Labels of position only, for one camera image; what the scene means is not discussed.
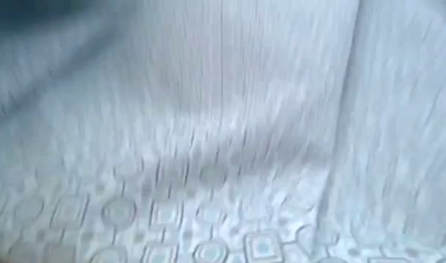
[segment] geometric pattern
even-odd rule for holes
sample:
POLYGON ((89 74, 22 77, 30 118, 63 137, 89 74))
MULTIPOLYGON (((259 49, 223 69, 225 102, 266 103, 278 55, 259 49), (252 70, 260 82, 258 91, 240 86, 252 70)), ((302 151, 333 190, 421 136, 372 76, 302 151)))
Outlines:
POLYGON ((43 263, 446 263, 438 251, 362 247, 332 231, 313 243, 317 208, 295 209, 305 206, 292 181, 245 179, 145 198, 134 188, 142 183, 108 176, 57 197, 45 189, 2 194, 0 255, 43 263))

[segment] light blue fabric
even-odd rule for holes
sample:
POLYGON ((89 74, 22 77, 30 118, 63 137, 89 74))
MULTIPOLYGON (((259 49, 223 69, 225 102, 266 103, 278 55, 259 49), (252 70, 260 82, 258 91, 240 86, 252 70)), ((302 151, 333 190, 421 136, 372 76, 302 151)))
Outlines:
POLYGON ((446 263, 446 1, 104 1, 20 28, 1 256, 446 263))

